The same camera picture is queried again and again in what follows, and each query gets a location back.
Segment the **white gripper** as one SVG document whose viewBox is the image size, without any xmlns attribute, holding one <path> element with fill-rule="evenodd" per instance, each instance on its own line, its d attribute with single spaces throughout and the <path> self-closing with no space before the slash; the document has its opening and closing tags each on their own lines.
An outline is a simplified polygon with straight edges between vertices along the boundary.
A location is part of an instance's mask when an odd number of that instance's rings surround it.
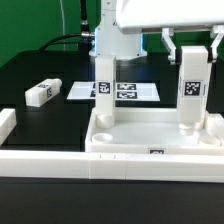
<svg viewBox="0 0 224 224">
<path fill-rule="evenodd" d="M 171 65 L 181 63 L 174 31 L 209 30 L 208 62 L 215 63 L 224 38 L 224 0 L 117 0 L 116 23 L 124 34 L 159 33 Z"/>
</svg>

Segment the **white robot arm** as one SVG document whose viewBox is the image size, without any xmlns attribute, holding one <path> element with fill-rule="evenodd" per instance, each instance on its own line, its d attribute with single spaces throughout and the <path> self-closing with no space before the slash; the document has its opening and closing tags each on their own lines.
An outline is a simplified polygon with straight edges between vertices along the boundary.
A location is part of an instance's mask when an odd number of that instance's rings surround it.
<svg viewBox="0 0 224 224">
<path fill-rule="evenodd" d="M 101 21 L 90 55 L 114 55 L 121 61 L 144 57 L 142 36 L 160 33 L 168 60 L 176 64 L 178 51 L 171 36 L 199 31 L 211 33 L 209 61 L 215 62 L 224 38 L 224 0 L 101 0 Z"/>
</svg>

